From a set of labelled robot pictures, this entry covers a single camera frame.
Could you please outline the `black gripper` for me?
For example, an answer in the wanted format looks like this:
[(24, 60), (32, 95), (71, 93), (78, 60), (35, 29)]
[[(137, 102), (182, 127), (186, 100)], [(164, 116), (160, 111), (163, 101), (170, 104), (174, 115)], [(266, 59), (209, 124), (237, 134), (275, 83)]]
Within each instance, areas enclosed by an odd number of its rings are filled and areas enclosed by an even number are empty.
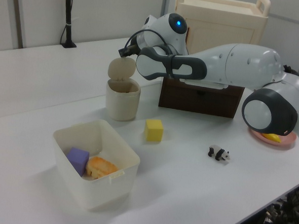
[(127, 48), (118, 49), (120, 57), (128, 57), (132, 55), (138, 55), (140, 52), (140, 47), (138, 44), (129, 45)]

